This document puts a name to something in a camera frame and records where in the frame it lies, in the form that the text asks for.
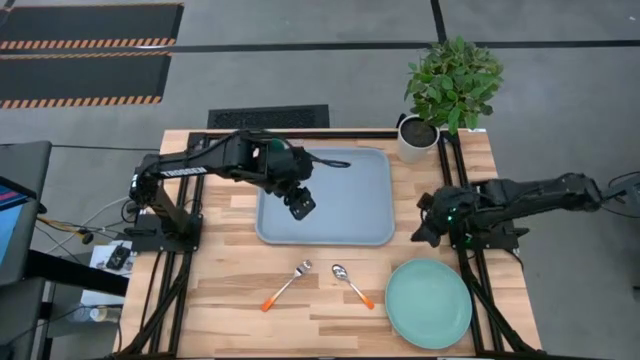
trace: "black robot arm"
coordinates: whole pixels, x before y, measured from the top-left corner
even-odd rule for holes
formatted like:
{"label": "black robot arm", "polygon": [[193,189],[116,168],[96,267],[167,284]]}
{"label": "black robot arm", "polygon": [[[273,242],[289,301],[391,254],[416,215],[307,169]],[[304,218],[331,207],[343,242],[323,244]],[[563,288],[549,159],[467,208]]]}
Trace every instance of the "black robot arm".
{"label": "black robot arm", "polygon": [[605,200],[593,179],[574,173],[543,181],[492,179],[469,188],[445,186],[420,199],[423,222],[412,240],[428,241],[435,247],[451,225],[462,221],[472,232],[482,231],[506,220],[555,209],[595,211]]}
{"label": "black robot arm", "polygon": [[126,233],[134,241],[134,250],[139,251],[162,251],[167,247],[186,251],[197,247],[180,240],[197,237],[201,218],[175,206],[162,181],[203,174],[258,186],[267,194],[283,198],[293,217],[302,220],[316,206],[309,190],[301,186],[311,177],[314,162],[338,168],[350,166],[342,161],[318,159],[303,147],[293,146],[265,130],[238,130],[205,148],[146,155],[135,170],[129,197],[140,208],[151,208],[154,214],[139,216],[136,226]]}

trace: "orange handle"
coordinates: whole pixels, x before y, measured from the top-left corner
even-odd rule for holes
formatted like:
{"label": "orange handle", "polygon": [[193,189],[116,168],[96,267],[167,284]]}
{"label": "orange handle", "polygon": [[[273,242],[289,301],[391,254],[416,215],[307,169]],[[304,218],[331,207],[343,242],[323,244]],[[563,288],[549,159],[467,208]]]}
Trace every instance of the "orange handle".
{"label": "orange handle", "polygon": [[366,297],[355,285],[353,285],[352,282],[349,282],[349,285],[356,292],[356,294],[358,294],[358,296],[360,296],[360,299],[362,299],[364,304],[367,305],[369,310],[372,310],[373,307],[375,306],[375,305],[373,305],[373,301],[369,300],[369,298]]}
{"label": "orange handle", "polygon": [[269,310],[269,308],[271,307],[271,305],[273,305],[274,302],[276,302],[276,297],[272,296],[272,297],[268,298],[267,301],[264,302],[264,304],[262,304],[260,309],[262,311],[264,311],[264,312],[267,312]]}

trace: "white pot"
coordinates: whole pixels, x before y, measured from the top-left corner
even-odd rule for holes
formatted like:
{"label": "white pot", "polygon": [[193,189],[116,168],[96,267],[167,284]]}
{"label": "white pot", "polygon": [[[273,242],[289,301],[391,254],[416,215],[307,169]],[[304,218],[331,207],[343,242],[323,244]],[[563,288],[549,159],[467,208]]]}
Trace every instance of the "white pot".
{"label": "white pot", "polygon": [[404,124],[404,122],[407,120],[416,119],[416,118],[420,118],[420,117],[418,115],[409,115],[406,118],[404,118],[400,122],[400,126],[398,126],[398,157],[400,158],[400,160],[406,163],[415,163],[422,160],[427,154],[427,150],[435,146],[438,143],[438,139],[440,139],[440,129],[438,128],[435,128],[436,140],[433,142],[433,144],[426,147],[413,146],[409,144],[405,139],[403,139],[402,132],[400,131],[400,129],[402,129],[402,124]]}

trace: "floor mat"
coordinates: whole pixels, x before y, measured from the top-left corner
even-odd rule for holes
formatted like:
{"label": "floor mat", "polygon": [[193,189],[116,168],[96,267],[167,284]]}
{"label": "floor mat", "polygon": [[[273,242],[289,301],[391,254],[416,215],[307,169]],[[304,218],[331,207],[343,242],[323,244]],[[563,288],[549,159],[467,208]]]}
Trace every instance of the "floor mat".
{"label": "floor mat", "polygon": [[157,104],[170,62],[165,51],[0,56],[0,107]]}
{"label": "floor mat", "polygon": [[183,10],[177,3],[13,7],[0,11],[0,49],[173,45]]}
{"label": "floor mat", "polygon": [[329,105],[209,110],[209,129],[329,128]]}

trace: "green plate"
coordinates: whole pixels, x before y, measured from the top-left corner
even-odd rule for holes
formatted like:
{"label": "green plate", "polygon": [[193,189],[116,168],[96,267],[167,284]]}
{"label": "green plate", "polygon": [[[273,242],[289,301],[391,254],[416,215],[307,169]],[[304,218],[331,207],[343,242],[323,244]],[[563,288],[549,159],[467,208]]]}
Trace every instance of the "green plate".
{"label": "green plate", "polygon": [[450,267],[430,259],[411,260],[393,272],[385,306],[398,334],[425,349],[455,344],[471,322],[464,282]]}

